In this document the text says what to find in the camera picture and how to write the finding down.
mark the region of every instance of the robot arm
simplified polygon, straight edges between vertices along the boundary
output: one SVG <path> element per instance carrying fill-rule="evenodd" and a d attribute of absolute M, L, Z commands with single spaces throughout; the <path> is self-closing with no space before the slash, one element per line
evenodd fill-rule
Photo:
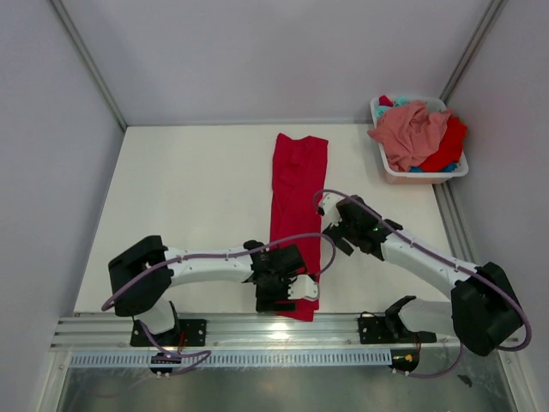
<path fill-rule="evenodd" d="M 153 335 L 173 330 L 177 313 L 162 294 L 168 288 L 194 282 L 252 283 L 256 286 L 258 312 L 291 311 L 295 300 L 318 299 L 318 284 L 306 273 L 296 245 L 250 252 L 260 246 L 251 240 L 222 251 L 188 251 L 164 246 L 160 236 L 148 236 L 109 263 L 112 292 L 146 268 L 172 263 L 124 292 L 116 300 L 115 313 L 141 320 Z"/>
<path fill-rule="evenodd" d="M 484 277 L 518 304 L 507 276 L 499 266 L 488 263 L 480 267 L 444 256 L 400 224 L 390 220 L 380 223 L 380 215 L 369 214 L 356 204 L 365 206 L 360 197 L 351 198 L 354 201 L 341 200 L 334 194 L 324 197 L 318 212 L 333 223 L 323 233 L 347 255 L 357 247 L 363 253 L 401 266 L 450 300 L 428 302 L 415 296 L 402 298 L 385 313 L 385 322 L 394 334 L 430 331 L 457 336 L 472 352 L 486 356 L 522 326 L 521 317 L 501 294 L 458 270 L 464 268 Z M 440 257 L 452 263 L 453 268 L 441 263 Z"/>

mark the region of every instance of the gray wall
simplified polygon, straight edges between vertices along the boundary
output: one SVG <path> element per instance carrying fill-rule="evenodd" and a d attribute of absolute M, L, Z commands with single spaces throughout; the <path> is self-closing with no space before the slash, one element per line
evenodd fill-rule
<path fill-rule="evenodd" d="M 549 3 L 509 2 L 451 99 L 470 126 L 453 187 L 480 257 L 509 274 L 534 327 L 526 355 L 549 382 Z"/>
<path fill-rule="evenodd" d="M 44 0 L 0 2 L 0 400 L 25 411 L 122 142 Z"/>
<path fill-rule="evenodd" d="M 63 0 L 129 124 L 349 122 L 438 95 L 488 0 Z"/>

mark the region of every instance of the red cloth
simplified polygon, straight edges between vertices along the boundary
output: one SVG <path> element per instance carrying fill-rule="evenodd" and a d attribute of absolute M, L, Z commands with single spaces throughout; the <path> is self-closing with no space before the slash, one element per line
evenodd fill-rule
<path fill-rule="evenodd" d="M 328 165 L 328 141 L 308 136 L 301 140 L 279 134 L 273 155 L 273 202 L 270 240 L 300 233 L 318 233 L 321 216 L 312 197 L 324 187 Z M 320 270 L 320 238 L 299 239 L 298 246 L 308 273 Z M 312 321 L 318 300 L 298 300 L 295 312 L 281 312 L 297 320 Z"/>
<path fill-rule="evenodd" d="M 393 102 L 389 97 L 387 97 L 385 94 L 379 98 L 379 105 L 380 106 L 393 106 Z"/>
<path fill-rule="evenodd" d="M 462 141 L 467 134 L 467 126 L 460 118 L 452 116 L 446 123 L 446 132 L 438 146 L 438 151 L 431 154 L 418 167 L 424 172 L 439 172 L 452 162 L 460 161 L 462 157 Z"/>

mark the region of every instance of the white table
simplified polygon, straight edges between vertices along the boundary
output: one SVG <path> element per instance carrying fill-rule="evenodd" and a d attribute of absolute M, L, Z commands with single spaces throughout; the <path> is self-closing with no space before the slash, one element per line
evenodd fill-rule
<path fill-rule="evenodd" d="M 110 296 L 107 263 L 150 234 L 181 249 L 268 241 L 271 167 L 279 132 L 329 140 L 326 188 L 358 194 L 383 217 L 442 251 L 448 241 L 430 185 L 387 185 L 366 124 L 131 127 L 126 132 L 76 312 Z M 323 244 L 323 262 L 329 258 Z M 179 312 L 254 312 L 251 284 L 209 282 L 170 289 Z M 406 294 L 445 300 L 435 288 L 356 251 L 322 276 L 320 312 L 384 311 Z"/>

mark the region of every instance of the white basket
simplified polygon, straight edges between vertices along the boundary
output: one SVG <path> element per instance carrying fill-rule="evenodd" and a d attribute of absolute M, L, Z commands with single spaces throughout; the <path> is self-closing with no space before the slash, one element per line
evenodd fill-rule
<path fill-rule="evenodd" d="M 387 97 L 389 97 L 392 101 L 395 101 L 398 96 L 395 94 L 388 94 Z M 434 99 L 432 97 L 410 97 L 410 96 L 404 96 L 404 97 L 406 97 L 408 101 L 423 100 L 427 105 L 427 109 L 429 110 L 429 112 L 443 112 L 446 110 L 446 105 L 440 99 Z M 379 98 L 374 98 L 370 101 L 371 117 L 373 118 L 373 121 L 374 121 L 374 127 L 377 127 L 376 109 L 378 106 L 379 106 Z M 465 153 L 462 153 L 462 157 L 460 158 L 460 161 L 457 163 L 457 168 L 455 169 L 454 172 L 447 172 L 447 173 L 395 172 L 393 169 L 389 167 L 389 163 L 387 162 L 387 155 L 385 154 L 383 145 L 381 143 L 378 143 L 378 146 L 379 146 L 379 152 L 381 154 L 381 159 L 383 161 L 383 167 L 385 168 L 385 180 L 387 180 L 387 183 L 390 183 L 392 185 L 394 184 L 436 185 L 439 183 L 443 183 L 448 179 L 460 178 L 461 176 L 465 176 L 469 172 L 469 165 L 467 164 L 467 159 L 465 159 Z"/>

